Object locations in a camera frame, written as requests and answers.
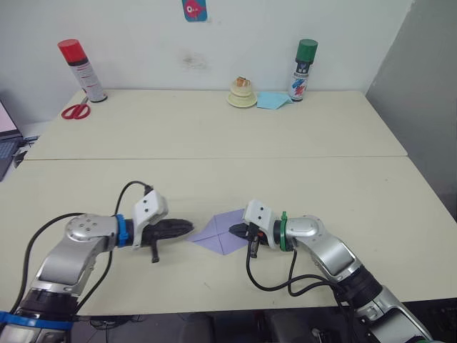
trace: laptop keyboard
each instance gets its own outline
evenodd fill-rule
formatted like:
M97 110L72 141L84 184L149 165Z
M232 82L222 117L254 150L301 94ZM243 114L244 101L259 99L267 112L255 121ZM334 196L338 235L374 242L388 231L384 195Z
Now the laptop keyboard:
M17 141L5 141L0 143L0 159L7 159L15 153Z

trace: purple paper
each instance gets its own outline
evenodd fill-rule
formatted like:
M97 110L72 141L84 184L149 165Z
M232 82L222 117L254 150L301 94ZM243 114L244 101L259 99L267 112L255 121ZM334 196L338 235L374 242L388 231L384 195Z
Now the purple paper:
M187 240L210 249L218 254L227 255L248 242L229 232L231 226L243 223L244 209L217 214L198 234L193 234Z

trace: green cap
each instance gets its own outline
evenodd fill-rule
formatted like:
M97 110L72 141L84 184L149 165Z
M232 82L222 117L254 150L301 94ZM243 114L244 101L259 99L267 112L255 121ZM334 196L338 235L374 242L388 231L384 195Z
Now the green cap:
M317 41L313 39L302 39L298 43L296 59L304 62L314 61L317 50Z

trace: green ring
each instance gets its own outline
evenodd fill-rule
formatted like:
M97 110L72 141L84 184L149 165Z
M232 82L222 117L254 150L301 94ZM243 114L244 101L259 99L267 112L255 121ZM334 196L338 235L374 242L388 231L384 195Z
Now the green ring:
M281 216L281 238L279 240L279 246L283 252L287 251L286 223L287 223L287 213L286 213L286 211L283 211L283 215Z

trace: laptop screen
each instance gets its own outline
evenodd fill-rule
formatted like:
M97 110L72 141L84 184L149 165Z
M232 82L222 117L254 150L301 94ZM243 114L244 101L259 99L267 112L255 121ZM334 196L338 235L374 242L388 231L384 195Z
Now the laptop screen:
M8 115L8 112L6 112L3 104L0 102L0 139L18 136L21 136L21 133Z

